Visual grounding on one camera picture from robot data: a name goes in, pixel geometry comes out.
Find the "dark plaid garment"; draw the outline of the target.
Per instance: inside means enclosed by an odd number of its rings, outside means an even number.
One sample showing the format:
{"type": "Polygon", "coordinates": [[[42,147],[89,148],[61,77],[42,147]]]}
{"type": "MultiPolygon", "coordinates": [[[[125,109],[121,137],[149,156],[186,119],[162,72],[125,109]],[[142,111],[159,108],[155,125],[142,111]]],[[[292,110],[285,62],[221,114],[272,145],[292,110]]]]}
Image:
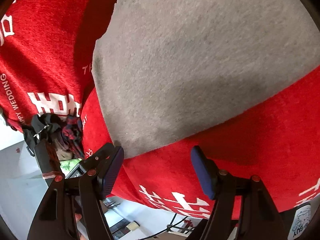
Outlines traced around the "dark plaid garment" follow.
{"type": "Polygon", "coordinates": [[[79,117],[67,116],[58,133],[58,142],[64,151],[71,152],[76,158],[85,158],[82,145],[82,121],[79,117]]]}

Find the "red wedding blanket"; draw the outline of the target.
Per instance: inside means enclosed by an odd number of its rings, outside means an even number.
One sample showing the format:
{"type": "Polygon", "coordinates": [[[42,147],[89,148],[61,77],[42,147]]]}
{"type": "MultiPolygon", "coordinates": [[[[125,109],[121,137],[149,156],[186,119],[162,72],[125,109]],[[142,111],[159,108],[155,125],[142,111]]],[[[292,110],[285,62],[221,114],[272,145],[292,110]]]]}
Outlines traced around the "red wedding blanket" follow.
{"type": "MultiPolygon", "coordinates": [[[[93,79],[95,44],[117,0],[1,0],[1,117],[15,130],[36,114],[82,121],[85,158],[112,142],[93,79]]],[[[58,133],[53,144],[61,157],[58,133]]],[[[259,175],[280,211],[319,195],[319,65],[243,113],[167,146],[127,158],[113,194],[153,208],[208,218],[190,152],[232,175],[259,175]]]]}

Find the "black metal rack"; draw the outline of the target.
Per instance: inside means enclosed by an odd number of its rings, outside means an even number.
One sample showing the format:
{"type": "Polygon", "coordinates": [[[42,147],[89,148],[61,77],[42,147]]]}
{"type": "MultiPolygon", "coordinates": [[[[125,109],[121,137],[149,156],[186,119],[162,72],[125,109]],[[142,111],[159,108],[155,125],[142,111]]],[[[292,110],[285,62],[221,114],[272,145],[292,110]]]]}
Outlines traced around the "black metal rack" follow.
{"type": "Polygon", "coordinates": [[[181,219],[179,222],[176,220],[177,214],[174,214],[171,222],[167,224],[165,229],[154,233],[150,236],[142,237],[140,239],[159,239],[160,235],[164,233],[171,233],[174,235],[187,237],[189,236],[192,231],[196,228],[196,226],[199,224],[199,220],[195,218],[191,218],[188,216],[185,216],[183,219],[181,219]]]}

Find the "grey knitted garment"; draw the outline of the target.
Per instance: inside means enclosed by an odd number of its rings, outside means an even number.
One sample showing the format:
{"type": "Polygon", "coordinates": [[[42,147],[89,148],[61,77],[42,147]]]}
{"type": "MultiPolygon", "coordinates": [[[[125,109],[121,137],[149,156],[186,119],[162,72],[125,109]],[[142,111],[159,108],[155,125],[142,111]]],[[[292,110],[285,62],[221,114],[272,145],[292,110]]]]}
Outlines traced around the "grey knitted garment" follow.
{"type": "Polygon", "coordinates": [[[319,65],[319,0],[117,0],[93,79],[127,158],[221,124],[319,65]]]}

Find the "white cartoon sticker panel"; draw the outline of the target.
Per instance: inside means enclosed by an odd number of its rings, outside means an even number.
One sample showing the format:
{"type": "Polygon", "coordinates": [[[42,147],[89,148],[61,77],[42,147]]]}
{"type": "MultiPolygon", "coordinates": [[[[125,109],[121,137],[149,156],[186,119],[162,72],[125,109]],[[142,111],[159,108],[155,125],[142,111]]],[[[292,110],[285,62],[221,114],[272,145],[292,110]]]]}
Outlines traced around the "white cartoon sticker panel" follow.
{"type": "Polygon", "coordinates": [[[287,239],[294,240],[301,236],[311,219],[311,205],[304,205],[296,210],[287,239]]]}

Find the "black garment with zipper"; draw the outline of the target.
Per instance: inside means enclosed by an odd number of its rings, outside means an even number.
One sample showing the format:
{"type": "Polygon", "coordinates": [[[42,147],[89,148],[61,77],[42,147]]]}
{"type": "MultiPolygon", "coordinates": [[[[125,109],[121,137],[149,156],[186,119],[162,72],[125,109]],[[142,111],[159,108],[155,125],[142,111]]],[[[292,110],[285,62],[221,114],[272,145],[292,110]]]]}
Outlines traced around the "black garment with zipper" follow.
{"type": "Polygon", "coordinates": [[[24,140],[30,154],[35,156],[35,146],[41,141],[53,142],[53,137],[62,129],[63,121],[56,114],[34,115],[30,125],[22,125],[24,140]]]}

